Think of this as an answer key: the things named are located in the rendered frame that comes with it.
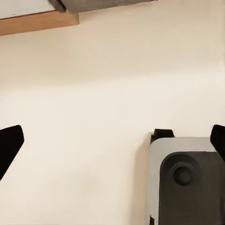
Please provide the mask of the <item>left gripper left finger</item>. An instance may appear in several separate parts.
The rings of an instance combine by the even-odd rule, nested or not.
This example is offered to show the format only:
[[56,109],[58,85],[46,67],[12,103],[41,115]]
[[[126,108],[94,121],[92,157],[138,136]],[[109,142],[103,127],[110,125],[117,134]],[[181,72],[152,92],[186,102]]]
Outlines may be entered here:
[[21,125],[0,130],[0,181],[24,144]]

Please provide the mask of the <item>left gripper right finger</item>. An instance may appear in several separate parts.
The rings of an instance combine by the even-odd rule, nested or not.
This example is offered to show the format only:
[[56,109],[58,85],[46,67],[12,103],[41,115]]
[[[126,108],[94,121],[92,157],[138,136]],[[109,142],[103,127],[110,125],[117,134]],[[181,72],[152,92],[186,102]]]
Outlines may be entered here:
[[225,126],[215,124],[212,128],[210,141],[225,162]]

